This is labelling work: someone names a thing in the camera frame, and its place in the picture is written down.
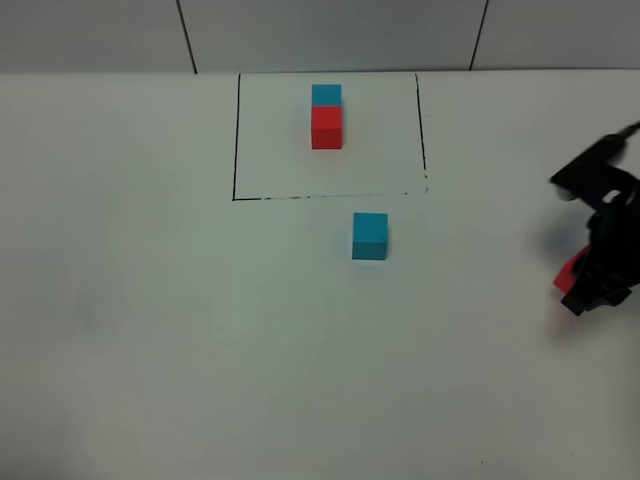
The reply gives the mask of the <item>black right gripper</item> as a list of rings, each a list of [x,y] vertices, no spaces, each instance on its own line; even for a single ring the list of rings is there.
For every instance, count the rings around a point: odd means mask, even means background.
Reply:
[[[574,293],[561,299],[575,316],[600,306],[618,306],[639,283],[639,193],[618,195],[588,222],[589,250],[580,263]]]

